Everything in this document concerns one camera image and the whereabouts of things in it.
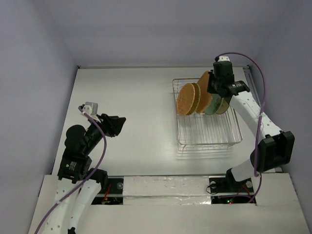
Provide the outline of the large orange woven plate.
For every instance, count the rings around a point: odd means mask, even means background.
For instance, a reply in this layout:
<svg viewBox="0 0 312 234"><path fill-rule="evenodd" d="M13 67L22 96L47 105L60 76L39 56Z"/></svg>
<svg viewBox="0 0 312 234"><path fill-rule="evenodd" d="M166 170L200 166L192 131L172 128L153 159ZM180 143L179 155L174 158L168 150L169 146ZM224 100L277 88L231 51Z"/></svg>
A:
<svg viewBox="0 0 312 234"><path fill-rule="evenodd" d="M197 84L200 89L200 99L199 104L196 109L197 114L202 114L211 104L212 94L210 94L208 89L210 74L208 71L204 72L201 78L198 80Z"/></svg>

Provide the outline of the small orange woven plate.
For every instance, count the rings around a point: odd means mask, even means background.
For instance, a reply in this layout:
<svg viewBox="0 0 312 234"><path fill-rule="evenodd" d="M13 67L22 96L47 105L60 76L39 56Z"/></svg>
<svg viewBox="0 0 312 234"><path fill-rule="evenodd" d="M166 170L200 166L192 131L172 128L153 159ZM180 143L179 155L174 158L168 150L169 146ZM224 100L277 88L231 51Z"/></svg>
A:
<svg viewBox="0 0 312 234"><path fill-rule="evenodd" d="M181 116L187 115L194 103L195 100L195 87L191 83L185 84L178 95L176 107L177 112Z"/></svg>

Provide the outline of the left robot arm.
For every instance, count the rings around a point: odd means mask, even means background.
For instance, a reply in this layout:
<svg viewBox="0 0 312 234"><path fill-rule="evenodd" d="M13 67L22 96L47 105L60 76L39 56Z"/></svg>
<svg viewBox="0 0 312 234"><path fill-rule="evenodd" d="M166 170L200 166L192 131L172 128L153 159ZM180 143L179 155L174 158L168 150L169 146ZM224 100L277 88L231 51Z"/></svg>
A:
<svg viewBox="0 0 312 234"><path fill-rule="evenodd" d="M126 118L83 115L91 123L89 128L74 125L66 132L55 201L45 218L44 234L77 234L78 225L96 195L107 195L112 188L107 172L90 166L89 154L102 139L118 136Z"/></svg>

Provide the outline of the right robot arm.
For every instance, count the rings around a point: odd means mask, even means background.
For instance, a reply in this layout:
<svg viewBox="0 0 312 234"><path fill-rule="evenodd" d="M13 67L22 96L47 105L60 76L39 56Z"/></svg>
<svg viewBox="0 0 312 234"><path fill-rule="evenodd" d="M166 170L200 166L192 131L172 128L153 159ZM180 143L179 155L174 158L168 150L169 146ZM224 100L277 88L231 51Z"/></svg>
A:
<svg viewBox="0 0 312 234"><path fill-rule="evenodd" d="M263 172L290 162L295 137L283 131L264 113L264 105L258 105L248 85L234 79L233 66L227 56L215 58L209 72L207 91L218 94L242 117L255 136L255 147L250 158L226 171L225 177L211 181L209 188L215 193L235 193L244 182L259 177Z"/></svg>

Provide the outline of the green rimmed woven plate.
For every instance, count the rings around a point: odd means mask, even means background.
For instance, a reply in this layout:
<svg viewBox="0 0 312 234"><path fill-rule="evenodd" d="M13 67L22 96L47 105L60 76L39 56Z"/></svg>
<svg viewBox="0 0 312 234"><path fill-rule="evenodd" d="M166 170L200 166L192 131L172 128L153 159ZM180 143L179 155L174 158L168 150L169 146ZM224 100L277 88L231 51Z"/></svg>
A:
<svg viewBox="0 0 312 234"><path fill-rule="evenodd" d="M199 102L200 102L200 87L199 87L198 83L192 82L192 85L195 89L195 98L193 101L193 105L192 105L190 111L187 113L187 115L193 114L196 111L196 109L199 105Z"/></svg>

